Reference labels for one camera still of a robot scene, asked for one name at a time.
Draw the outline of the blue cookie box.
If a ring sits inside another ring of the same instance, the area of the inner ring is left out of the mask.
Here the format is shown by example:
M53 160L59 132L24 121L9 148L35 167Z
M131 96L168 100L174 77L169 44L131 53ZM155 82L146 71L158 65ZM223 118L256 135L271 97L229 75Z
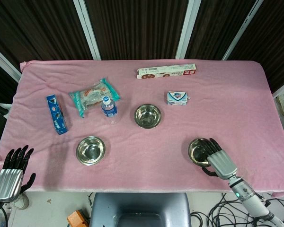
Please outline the blue cookie box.
M46 97L46 100L52 116L55 131L58 135L65 134L68 131L68 128L56 95L49 95Z

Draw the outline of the metal bowl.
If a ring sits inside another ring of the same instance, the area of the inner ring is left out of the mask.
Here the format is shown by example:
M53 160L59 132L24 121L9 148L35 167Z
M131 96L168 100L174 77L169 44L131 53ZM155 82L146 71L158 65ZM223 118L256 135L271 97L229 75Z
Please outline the metal bowl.
M102 139L88 136L82 139L76 147L78 161L86 166L99 163L105 156L106 146Z
M211 164L207 158L217 151L216 146L206 138L197 138L188 146L189 158L199 167L209 167Z
M144 129L152 129L161 122L160 109L152 104L143 104L134 112L135 123Z

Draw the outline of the orange box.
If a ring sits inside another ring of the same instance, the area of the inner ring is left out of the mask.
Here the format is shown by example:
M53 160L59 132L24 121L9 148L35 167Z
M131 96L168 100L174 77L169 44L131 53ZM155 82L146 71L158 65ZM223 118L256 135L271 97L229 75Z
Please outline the orange box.
M89 221L82 210L76 210L67 217L67 227L89 227Z

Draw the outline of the long baking paper box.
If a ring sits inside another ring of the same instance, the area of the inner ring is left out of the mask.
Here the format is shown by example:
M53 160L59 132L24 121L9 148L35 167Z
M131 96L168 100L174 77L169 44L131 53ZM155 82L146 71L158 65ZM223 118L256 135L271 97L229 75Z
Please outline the long baking paper box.
M137 70L137 79L152 79L162 77L173 77L183 75L193 75L196 73L196 65L182 64L182 65L170 65L170 66L156 66L140 68Z

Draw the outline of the white round caster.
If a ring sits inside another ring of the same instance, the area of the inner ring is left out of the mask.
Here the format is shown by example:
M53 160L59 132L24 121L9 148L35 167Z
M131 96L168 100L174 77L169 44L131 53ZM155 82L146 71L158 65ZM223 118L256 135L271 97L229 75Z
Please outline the white round caster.
M13 202L13 206L18 210L25 210L29 206L29 198L27 197L25 193L22 193Z

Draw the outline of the clear plastic cup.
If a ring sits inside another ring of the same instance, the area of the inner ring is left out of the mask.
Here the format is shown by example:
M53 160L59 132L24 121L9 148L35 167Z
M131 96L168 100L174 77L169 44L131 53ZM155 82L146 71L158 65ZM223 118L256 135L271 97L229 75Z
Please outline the clear plastic cup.
M120 115L117 105L113 99L109 96L104 96L102 98L101 109L111 124L118 123Z

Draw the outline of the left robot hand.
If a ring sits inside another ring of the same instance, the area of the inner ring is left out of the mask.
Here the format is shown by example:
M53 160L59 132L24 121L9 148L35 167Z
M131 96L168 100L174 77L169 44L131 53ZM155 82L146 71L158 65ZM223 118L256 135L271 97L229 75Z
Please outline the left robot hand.
M32 173L28 182L23 184L23 177L33 152L33 148L25 145L22 148L10 150L6 155L0 170L0 204L15 201L20 194L33 185L36 173Z

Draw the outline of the teal snack package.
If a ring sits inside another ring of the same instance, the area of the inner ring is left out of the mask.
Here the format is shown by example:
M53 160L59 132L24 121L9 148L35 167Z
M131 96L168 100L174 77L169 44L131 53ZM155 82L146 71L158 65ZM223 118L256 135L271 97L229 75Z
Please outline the teal snack package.
M70 92L69 96L81 118L84 118L84 114L89 108L100 104L104 96L108 96L115 102L119 101L121 98L117 90L109 82L108 78L100 79L87 89Z

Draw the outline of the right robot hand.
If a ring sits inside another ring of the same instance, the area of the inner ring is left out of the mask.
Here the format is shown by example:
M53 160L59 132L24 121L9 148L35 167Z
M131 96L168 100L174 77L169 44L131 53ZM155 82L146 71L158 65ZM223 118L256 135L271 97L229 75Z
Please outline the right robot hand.
M236 175L237 166L213 138L201 140L201 144L207 155L207 161L214 169L213 172L209 171L206 167L202 167L204 173L208 176L216 176L223 180L228 180Z

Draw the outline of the white blue soap box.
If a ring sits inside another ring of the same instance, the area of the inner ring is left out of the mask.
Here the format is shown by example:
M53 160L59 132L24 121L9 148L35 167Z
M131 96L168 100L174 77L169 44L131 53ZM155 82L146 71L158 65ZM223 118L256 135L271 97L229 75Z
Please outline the white blue soap box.
M186 92L182 91L168 91L167 92L167 105L187 105L190 97Z

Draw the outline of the pink table cloth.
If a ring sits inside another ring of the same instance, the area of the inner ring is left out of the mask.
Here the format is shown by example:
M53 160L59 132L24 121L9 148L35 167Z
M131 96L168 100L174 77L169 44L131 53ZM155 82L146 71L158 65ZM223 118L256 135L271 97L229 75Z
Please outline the pink table cloth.
M33 191L187 192L228 191L188 156L195 138L214 138L257 192L284 195L284 130L262 66L255 61L194 60L194 75L137 79L139 68L188 64L189 60L29 61L0 140L0 169L7 153L34 149L24 180ZM119 121L111 124L101 103L79 116L70 92L108 78L120 95ZM187 105L167 105L168 91L186 92ZM68 128L58 135L46 97L56 95ZM143 104L161 111L152 129L139 127ZM86 166L76 157L88 136L103 140L104 158Z

